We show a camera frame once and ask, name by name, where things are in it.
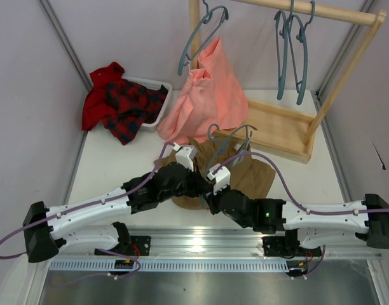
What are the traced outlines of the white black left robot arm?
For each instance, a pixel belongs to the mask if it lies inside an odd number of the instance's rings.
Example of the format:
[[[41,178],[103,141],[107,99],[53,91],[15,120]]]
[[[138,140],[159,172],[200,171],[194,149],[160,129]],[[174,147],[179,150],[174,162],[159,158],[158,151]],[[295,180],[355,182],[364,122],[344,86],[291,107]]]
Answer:
[[[211,183],[199,170],[188,170],[172,162],[92,200],[57,207],[35,202],[23,222],[28,261],[37,263],[53,258],[70,244],[67,233],[98,220],[118,214],[133,215],[154,209],[173,197],[196,198],[211,190]]]

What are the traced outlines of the tan pleated skirt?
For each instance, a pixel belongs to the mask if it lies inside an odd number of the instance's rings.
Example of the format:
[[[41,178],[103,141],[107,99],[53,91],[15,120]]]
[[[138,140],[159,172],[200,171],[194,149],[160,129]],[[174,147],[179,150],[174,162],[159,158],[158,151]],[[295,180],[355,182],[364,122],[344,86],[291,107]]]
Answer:
[[[200,172],[204,173],[208,162],[219,148],[219,144],[211,140],[199,143],[194,138],[189,138],[189,143],[198,150],[195,156]],[[266,198],[273,181],[275,171],[268,164],[263,163],[251,156],[245,156],[241,162],[229,169],[231,172],[230,186],[247,195],[251,199]],[[199,198],[187,196],[173,197],[175,205],[186,210],[204,210],[208,206]]]

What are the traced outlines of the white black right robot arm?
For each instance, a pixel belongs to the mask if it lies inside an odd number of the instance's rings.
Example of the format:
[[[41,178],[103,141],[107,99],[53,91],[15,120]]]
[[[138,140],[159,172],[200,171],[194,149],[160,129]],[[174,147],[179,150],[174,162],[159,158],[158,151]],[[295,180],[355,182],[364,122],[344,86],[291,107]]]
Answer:
[[[346,240],[389,249],[389,204],[377,194],[349,203],[302,206],[269,198],[252,200],[226,188],[207,194],[205,200],[212,214],[222,212],[240,227],[258,233],[284,232],[305,249]]]

